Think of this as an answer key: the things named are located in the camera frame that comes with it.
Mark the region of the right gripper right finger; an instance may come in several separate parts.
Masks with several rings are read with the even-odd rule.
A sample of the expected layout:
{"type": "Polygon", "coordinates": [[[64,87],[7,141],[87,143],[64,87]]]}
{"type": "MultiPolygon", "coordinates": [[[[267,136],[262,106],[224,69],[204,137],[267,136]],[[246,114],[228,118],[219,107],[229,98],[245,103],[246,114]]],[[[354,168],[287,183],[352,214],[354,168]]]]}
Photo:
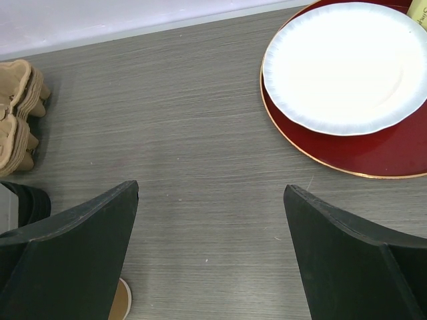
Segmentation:
{"type": "Polygon", "coordinates": [[[426,239],[287,185],[284,207],[312,319],[425,319],[426,239]]]}

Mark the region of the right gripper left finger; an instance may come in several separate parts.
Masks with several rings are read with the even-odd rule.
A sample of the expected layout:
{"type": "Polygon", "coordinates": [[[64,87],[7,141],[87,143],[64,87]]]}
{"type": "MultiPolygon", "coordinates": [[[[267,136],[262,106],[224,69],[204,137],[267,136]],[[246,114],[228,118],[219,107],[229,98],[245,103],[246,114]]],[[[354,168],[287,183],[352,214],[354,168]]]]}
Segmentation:
{"type": "Polygon", "coordinates": [[[2,319],[107,319],[139,186],[125,181],[1,236],[2,319]]]}

